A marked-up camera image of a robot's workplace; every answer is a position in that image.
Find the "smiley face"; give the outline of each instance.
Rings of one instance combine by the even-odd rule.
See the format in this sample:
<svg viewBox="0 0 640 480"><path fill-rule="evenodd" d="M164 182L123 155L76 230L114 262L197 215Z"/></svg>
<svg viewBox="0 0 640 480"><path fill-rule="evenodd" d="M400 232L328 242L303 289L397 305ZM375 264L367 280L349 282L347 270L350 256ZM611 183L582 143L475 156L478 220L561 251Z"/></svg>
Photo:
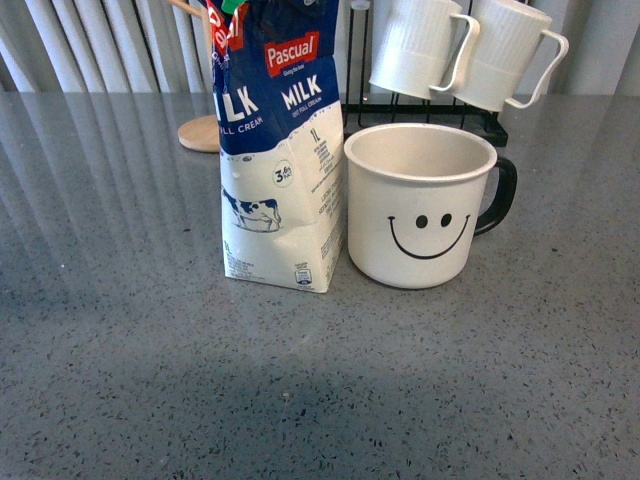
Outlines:
<svg viewBox="0 0 640 480"><path fill-rule="evenodd" d="M404 248L402 246L402 244L400 243L400 241L398 240L398 237L397 237L396 231L395 231L395 227L394 227L394 224L393 224L393 221L396 219L396 217L390 216L390 217L387 217L387 218L389 219L389 226L391 228L391 235L393 236L393 241L396 242L396 246L400 249L400 251L402 253L404 253L405 255L408 255L411 258L415 258L415 259L418 259L418 260L433 260L434 258L441 257L442 255L444 255L445 253L449 252L453 247L456 246L456 244L458 243L460 238L462 238L462 234L464 233L465 229L467 228L467 224L469 223L469 217L470 217L470 215L467 215L465 217L464 225L462 226L462 230L458 234L457 238L453 241L453 243L451 245L449 245L443 251L441 251L439 253L432 254L432 255L418 255L417 253L410 252L409 250ZM442 218L440 219L440 227L441 228L447 228L451 224L452 220L453 220L453 217L451 216L450 213L444 214L442 216ZM415 225L416 225L417 228L419 228L419 229L426 228L428 224L429 224L429 218L426 215L419 215L416 218Z"/></svg>

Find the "black metal mug rack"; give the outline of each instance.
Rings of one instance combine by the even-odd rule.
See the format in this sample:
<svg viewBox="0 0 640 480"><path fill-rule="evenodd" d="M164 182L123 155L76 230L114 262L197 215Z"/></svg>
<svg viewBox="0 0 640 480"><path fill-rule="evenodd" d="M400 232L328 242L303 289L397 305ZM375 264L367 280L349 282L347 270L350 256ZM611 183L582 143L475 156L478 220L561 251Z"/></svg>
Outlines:
<svg viewBox="0 0 640 480"><path fill-rule="evenodd" d="M473 0L469 2L468 15L471 15ZM424 123L435 123L456 126L475 133L476 135L489 141L495 147L504 147L507 144L509 135L498 121L497 112L489 112L476 108L466 103L457 103L452 99L451 104L434 105L430 101L422 101L422 104L399 104L400 94L392 93L391 101L387 104L365 103L365 59L367 58L367 35L369 29L369 12L366 10L356 11L350 9L349 17L349 37L347 48L347 78L346 96L342 105L345 135L349 136L358 129L366 128L382 123L394 123L406 119L407 121L422 121ZM354 47L354 23L356 15L363 16L364 34L362 38L362 66L360 69L359 97L357 103L351 103L351 63ZM349 121L350 116L355 115L356 120Z"/></svg>

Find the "wooden board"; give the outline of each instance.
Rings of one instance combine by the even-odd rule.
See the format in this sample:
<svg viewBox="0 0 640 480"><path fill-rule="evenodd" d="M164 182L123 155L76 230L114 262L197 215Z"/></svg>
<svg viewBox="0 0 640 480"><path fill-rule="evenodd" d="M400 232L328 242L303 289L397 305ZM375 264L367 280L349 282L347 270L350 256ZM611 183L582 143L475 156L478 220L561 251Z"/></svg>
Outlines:
<svg viewBox="0 0 640 480"><path fill-rule="evenodd" d="M215 115L195 118L178 129L178 138L183 147L198 152L220 151L218 119Z"/></svg>

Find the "blue and white milk carton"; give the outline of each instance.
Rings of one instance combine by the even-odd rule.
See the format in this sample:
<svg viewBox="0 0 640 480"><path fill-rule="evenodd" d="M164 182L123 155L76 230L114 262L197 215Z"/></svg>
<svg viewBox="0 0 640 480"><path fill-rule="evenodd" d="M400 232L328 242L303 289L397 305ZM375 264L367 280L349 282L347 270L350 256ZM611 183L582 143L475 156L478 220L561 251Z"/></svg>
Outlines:
<svg viewBox="0 0 640 480"><path fill-rule="evenodd" d="M326 292L343 243L338 0L207 0L228 277Z"/></svg>

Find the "white enamel mug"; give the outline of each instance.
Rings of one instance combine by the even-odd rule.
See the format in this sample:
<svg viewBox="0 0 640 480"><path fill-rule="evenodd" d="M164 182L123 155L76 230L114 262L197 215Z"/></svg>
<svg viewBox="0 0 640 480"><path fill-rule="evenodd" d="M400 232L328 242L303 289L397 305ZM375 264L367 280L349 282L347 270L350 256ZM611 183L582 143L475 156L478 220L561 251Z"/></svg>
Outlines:
<svg viewBox="0 0 640 480"><path fill-rule="evenodd" d="M548 30L551 17L516 0L484 0L473 16L480 23L466 76L451 92L463 102L501 112L505 103L516 108L533 105L546 82L569 51L562 35ZM513 98L520 80L543 38L558 42L558 51L544 71L528 102Z"/></svg>
<svg viewBox="0 0 640 480"><path fill-rule="evenodd" d="M469 132L381 125L355 133L344 149L349 255L387 285L417 289L451 280L466 264L474 235L500 223L513 202L514 165ZM479 215L494 167L500 172L496 194Z"/></svg>
<svg viewBox="0 0 640 480"><path fill-rule="evenodd" d="M431 99L430 90L449 91L464 78L478 22L461 15L453 0L394 0L369 82L397 93ZM451 80L440 85L455 47L457 23L468 24L453 63Z"/></svg>

